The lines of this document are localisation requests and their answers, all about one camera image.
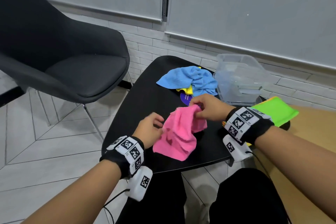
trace transparent plastic box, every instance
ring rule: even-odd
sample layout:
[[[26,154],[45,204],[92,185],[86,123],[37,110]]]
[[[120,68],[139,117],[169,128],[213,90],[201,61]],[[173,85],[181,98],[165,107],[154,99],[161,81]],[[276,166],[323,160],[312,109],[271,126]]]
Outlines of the transparent plastic box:
[[[270,83],[270,73],[252,56],[244,54],[217,55],[218,67],[214,78],[218,94],[230,105],[252,106],[261,102],[261,89]]]

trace person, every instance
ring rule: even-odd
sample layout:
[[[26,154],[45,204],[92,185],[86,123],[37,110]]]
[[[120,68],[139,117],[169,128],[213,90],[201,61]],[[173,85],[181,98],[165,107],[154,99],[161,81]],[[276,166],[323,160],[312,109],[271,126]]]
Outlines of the person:
[[[191,100],[196,118],[223,121],[234,108],[212,95]],[[162,134],[164,119],[152,113],[133,133],[147,149]],[[255,146],[317,207],[336,221],[336,154],[271,126]],[[103,159],[43,205],[23,224],[93,223],[121,177],[119,166]],[[117,223],[184,223],[186,194],[181,173],[154,174],[142,201],[128,198]],[[264,173],[240,169],[221,183],[209,210],[210,223],[288,223],[279,195]]]

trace hand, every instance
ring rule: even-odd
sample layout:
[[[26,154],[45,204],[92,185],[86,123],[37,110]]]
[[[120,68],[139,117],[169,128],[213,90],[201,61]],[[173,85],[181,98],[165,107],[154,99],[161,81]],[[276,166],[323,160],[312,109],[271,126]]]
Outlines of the hand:
[[[201,112],[195,113],[195,117],[206,120],[225,121],[229,112],[234,109],[234,106],[230,106],[210,94],[192,98],[189,106],[195,104],[202,109]]]
[[[162,116],[152,112],[149,116],[139,122],[133,136],[139,138],[143,142],[145,149],[148,149],[153,146],[162,135],[162,122],[164,120],[165,119]]]

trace chair leg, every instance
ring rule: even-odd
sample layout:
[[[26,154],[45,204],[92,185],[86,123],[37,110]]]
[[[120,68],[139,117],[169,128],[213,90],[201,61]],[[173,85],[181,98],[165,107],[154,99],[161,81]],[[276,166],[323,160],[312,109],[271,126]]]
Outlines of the chair leg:
[[[44,111],[45,117],[47,118],[47,125],[50,127],[51,124],[50,124],[50,121],[49,121],[47,112],[45,111],[44,104],[43,104],[43,102],[42,102],[42,98],[41,98],[40,92],[39,92],[38,90],[36,90],[36,94],[37,94],[37,96],[38,96],[39,99],[40,99],[40,103],[41,103],[42,109],[43,109],[43,111]]]
[[[93,121],[91,114],[89,113],[88,109],[86,108],[86,104],[82,104],[82,106],[83,106],[83,108],[84,108],[87,116],[89,117],[89,120],[91,121],[92,125],[94,126],[95,130],[98,132],[98,135],[99,135],[101,141],[103,142],[104,141],[104,137],[101,134],[101,132],[99,131],[99,129],[98,129],[97,125],[95,124],[95,122]]]
[[[131,85],[132,85],[132,87],[133,87],[132,79],[131,79],[131,76],[129,75],[129,72],[128,72],[128,71],[127,71],[127,76],[128,76],[128,79],[129,79],[129,81],[131,82]]]

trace person's leg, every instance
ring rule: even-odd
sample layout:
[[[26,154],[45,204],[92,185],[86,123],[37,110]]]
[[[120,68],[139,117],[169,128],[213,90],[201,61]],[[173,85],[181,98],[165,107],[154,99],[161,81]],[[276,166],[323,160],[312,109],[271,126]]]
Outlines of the person's leg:
[[[154,174],[144,198],[128,198],[117,224],[143,220],[143,223],[184,223],[183,206],[187,200],[181,172]]]
[[[220,184],[209,216],[210,224],[288,223],[274,184],[253,168],[242,168]]]

